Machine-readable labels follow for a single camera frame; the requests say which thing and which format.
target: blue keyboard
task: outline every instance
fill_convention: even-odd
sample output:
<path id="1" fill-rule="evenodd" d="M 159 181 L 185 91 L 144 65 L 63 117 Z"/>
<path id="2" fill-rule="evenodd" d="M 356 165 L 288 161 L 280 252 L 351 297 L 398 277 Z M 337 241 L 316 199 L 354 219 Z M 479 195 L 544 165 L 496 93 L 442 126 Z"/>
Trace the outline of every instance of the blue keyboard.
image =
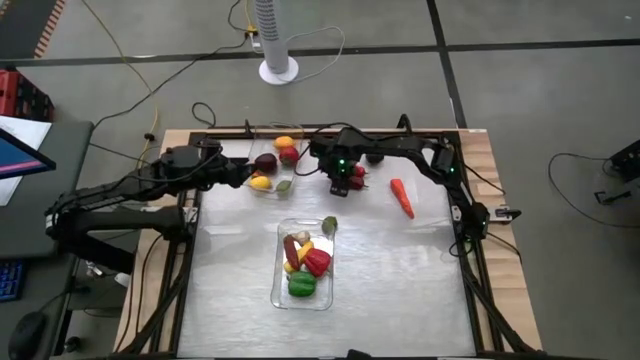
<path id="1" fill-rule="evenodd" d="M 0 302 L 18 300 L 24 278 L 20 260 L 0 260 Z"/>

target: monitor screen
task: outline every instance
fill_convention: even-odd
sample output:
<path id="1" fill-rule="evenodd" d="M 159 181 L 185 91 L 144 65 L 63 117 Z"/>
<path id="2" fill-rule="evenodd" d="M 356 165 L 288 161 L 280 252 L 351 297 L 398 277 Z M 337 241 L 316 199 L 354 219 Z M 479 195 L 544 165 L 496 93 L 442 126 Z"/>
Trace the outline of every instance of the monitor screen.
<path id="1" fill-rule="evenodd" d="M 55 163 L 0 129 L 0 179 L 55 169 Z"/>

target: clear plastic container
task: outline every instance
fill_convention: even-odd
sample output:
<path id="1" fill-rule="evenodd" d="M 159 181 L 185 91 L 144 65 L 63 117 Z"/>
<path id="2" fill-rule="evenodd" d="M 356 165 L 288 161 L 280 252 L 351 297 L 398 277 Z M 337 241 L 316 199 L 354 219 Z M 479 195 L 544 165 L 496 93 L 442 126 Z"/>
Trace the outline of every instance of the clear plastic container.
<path id="1" fill-rule="evenodd" d="M 280 309 L 308 309 L 326 310 L 333 303 L 333 264 L 334 264 L 334 236 L 335 231 L 325 234 L 322 231 L 322 221 L 319 219 L 286 219 L 278 225 L 276 246 L 276 261 L 273 271 L 273 287 L 271 288 L 271 303 Z M 308 231 L 311 235 L 313 247 L 331 255 L 329 268 L 321 278 L 317 279 L 316 291 L 308 297 L 289 295 L 289 274 L 284 271 L 287 257 L 284 255 L 284 238 L 289 234 Z"/>
<path id="2" fill-rule="evenodd" d="M 268 126 L 256 126 L 252 129 L 254 132 L 253 143 L 251 144 L 251 150 L 249 151 L 249 161 L 254 162 L 255 159 L 262 154 L 273 154 L 278 158 L 278 149 L 273 146 L 273 141 L 279 136 L 290 136 L 295 141 L 295 148 L 298 153 L 302 151 L 302 143 L 304 140 L 304 129 L 298 125 L 284 124 L 284 123 L 272 123 Z M 286 197 L 293 189 L 293 183 L 295 179 L 295 172 L 293 167 L 282 166 L 280 160 L 278 160 L 278 169 L 273 174 L 266 174 L 271 180 L 272 187 L 270 189 L 254 189 L 254 194 L 260 197 L 268 198 L 281 198 Z M 287 191 L 277 191 L 276 187 L 281 181 L 290 181 L 291 186 Z"/>

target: concrete floor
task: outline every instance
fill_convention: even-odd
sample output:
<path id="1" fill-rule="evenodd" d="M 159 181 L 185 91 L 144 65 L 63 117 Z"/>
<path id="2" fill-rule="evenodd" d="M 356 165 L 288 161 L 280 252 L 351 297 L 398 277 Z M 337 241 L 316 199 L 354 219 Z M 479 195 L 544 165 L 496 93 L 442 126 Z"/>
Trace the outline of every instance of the concrete floor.
<path id="1" fill-rule="evenodd" d="M 231 0 L 91 1 L 127 54 L 205 52 L 237 43 L 226 25 Z M 293 1 L 291 32 L 338 25 L 349 46 L 435 43 L 422 0 Z M 448 44 L 601 40 L 640 37 L 640 5 L 633 0 L 437 1 Z M 236 23 L 242 23 L 238 11 Z M 335 47 L 339 39 L 317 35 L 295 47 Z M 115 49 L 78 0 L 69 0 L 46 58 L 115 56 Z M 300 58 L 310 73 L 331 57 Z M 557 355 L 635 358 L 640 333 L 638 231 L 603 227 L 570 209 L 552 191 L 546 165 L 556 152 L 609 156 L 638 139 L 640 48 L 583 48 L 451 53 L 468 126 L 490 131 L 502 184 L 511 206 L 523 210 L 514 229 L 545 350 Z M 195 101 L 208 102 L 219 125 L 244 119 L 357 126 L 393 126 L 406 112 L 415 126 L 455 127 L 437 53 L 348 55 L 314 79 L 272 88 L 257 78 L 258 60 L 206 61 L 157 95 L 158 134 L 198 128 Z M 141 64 L 158 84 L 182 63 Z M 121 65 L 20 69 L 58 106 L 60 121 L 92 120 L 124 109 L 145 90 Z M 128 154 L 141 151 L 151 125 L 147 102 L 110 120 L 93 141 Z M 81 184 L 123 175 L 130 160 L 90 149 Z M 559 161 L 554 176 L 582 209 L 603 219 L 638 224 L 637 200 L 603 208 L 592 193 L 613 186 L 600 164 Z M 78 318 L 69 335 L 100 341 L 81 355 L 110 348 L 117 322 Z"/>

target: carrot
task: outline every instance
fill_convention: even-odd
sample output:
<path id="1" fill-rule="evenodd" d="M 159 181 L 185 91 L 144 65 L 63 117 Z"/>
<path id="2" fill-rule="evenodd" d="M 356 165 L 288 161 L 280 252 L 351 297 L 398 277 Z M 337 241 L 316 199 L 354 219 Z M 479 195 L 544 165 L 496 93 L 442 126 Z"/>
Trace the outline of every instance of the carrot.
<path id="1" fill-rule="evenodd" d="M 402 184 L 402 180 L 400 179 L 391 179 L 391 191 L 393 191 L 393 195 L 396 196 L 398 202 L 402 206 L 402 210 L 409 215 L 410 218 L 414 218 L 413 209 L 411 208 L 411 202 L 409 202 L 409 198 L 407 197 L 406 191 L 404 191 L 404 185 Z"/>

